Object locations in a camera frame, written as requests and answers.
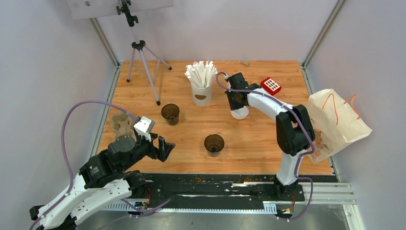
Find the white coffee cup lid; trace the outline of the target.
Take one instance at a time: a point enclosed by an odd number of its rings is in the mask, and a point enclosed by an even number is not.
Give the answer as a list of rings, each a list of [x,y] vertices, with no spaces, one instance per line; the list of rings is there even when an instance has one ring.
[[[249,115],[249,109],[246,106],[244,106],[236,110],[231,110],[230,113],[234,119],[242,120]]]

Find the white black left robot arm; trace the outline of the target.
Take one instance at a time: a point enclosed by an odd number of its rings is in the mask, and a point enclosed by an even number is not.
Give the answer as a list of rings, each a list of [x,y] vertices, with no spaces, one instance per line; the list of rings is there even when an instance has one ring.
[[[108,148],[91,157],[69,185],[46,205],[30,208],[30,217],[39,230],[73,230],[82,221],[107,205],[133,196],[141,198],[147,185],[139,170],[129,168],[145,156],[164,162],[175,148],[157,134],[158,147],[138,135],[120,136]]]

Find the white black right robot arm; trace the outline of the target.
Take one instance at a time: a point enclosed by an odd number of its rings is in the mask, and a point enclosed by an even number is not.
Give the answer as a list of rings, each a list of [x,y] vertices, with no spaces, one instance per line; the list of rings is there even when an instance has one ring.
[[[248,107],[254,107],[276,123],[277,143],[282,150],[282,160],[276,174],[277,184],[273,193],[279,200],[292,195],[298,177],[302,157],[308,149],[314,150],[315,133],[307,109],[303,105],[293,106],[277,98],[281,87],[271,78],[260,84],[248,84],[242,73],[225,75],[228,83],[226,95],[233,118],[241,120],[248,116]]]

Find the brown cup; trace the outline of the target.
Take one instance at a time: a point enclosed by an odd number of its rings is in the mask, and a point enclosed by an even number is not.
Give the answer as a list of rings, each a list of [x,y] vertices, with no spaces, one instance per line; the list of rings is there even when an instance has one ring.
[[[161,115],[166,120],[167,124],[174,126],[179,122],[180,109],[175,104],[167,104],[162,107]]]
[[[204,147],[211,157],[217,157],[225,146],[224,139],[218,134],[208,135],[204,140]]]

